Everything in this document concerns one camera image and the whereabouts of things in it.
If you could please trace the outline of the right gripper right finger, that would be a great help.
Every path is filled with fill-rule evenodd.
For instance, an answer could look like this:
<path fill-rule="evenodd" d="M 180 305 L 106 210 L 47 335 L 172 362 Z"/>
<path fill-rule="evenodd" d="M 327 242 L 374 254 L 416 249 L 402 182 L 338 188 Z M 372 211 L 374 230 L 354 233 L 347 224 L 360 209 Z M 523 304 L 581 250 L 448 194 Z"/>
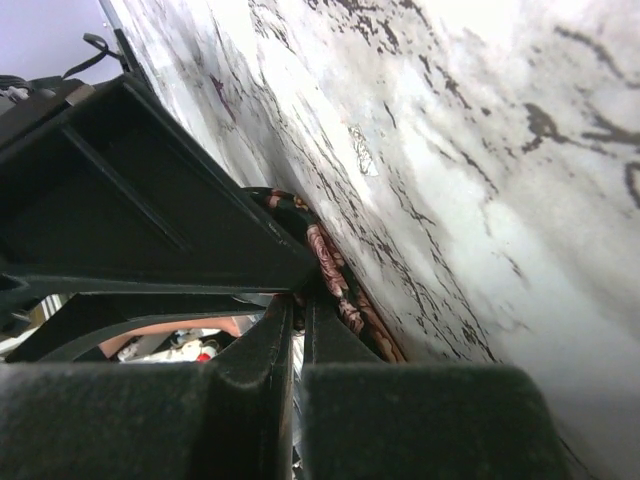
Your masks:
<path fill-rule="evenodd" d="M 566 479 L 545 401 L 508 366 L 393 365 L 306 307 L 302 450 L 310 479 Z"/>

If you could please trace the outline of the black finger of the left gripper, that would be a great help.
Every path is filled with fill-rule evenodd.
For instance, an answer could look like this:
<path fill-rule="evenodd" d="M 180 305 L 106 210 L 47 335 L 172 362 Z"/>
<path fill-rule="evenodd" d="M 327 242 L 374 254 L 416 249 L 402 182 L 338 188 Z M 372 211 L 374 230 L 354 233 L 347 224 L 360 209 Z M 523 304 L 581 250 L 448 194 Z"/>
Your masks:
<path fill-rule="evenodd" d="M 1 291 L 280 293 L 314 256 L 123 75 L 1 145 Z"/>
<path fill-rule="evenodd" d="M 6 361 L 72 362 L 101 342 L 135 329 L 263 311 L 262 306 L 230 295 L 77 294 L 13 350 Z"/>

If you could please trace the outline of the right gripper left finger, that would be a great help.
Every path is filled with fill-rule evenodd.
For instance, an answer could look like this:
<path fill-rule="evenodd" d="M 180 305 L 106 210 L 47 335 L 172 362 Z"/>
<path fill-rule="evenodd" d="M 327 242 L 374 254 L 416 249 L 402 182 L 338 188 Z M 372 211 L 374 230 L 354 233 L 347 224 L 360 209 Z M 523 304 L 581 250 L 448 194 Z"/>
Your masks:
<path fill-rule="evenodd" d="M 5 479 L 287 479 L 294 304 L 206 363 L 1 367 Z"/>

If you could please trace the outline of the dark floral rose tie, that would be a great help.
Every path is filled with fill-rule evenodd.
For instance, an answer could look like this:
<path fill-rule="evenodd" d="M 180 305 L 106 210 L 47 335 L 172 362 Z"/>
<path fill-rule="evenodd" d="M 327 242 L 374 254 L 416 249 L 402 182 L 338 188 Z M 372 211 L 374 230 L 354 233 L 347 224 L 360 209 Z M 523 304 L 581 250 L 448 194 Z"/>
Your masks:
<path fill-rule="evenodd" d="M 282 190 L 247 187 L 245 192 L 315 256 L 321 273 L 320 288 L 328 293 L 331 308 L 351 335 L 380 359 L 405 363 L 405 354 L 319 216 L 299 196 Z"/>

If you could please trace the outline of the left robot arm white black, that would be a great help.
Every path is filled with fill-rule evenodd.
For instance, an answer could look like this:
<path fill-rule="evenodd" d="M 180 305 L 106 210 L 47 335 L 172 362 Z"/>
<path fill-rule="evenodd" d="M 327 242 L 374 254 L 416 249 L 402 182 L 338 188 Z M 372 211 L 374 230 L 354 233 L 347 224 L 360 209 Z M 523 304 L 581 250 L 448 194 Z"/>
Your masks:
<path fill-rule="evenodd" d="M 67 301 L 8 361 L 72 361 L 153 324 L 250 314 L 291 293 L 309 250 L 138 81 L 36 91 L 1 117 L 1 330 Z"/>

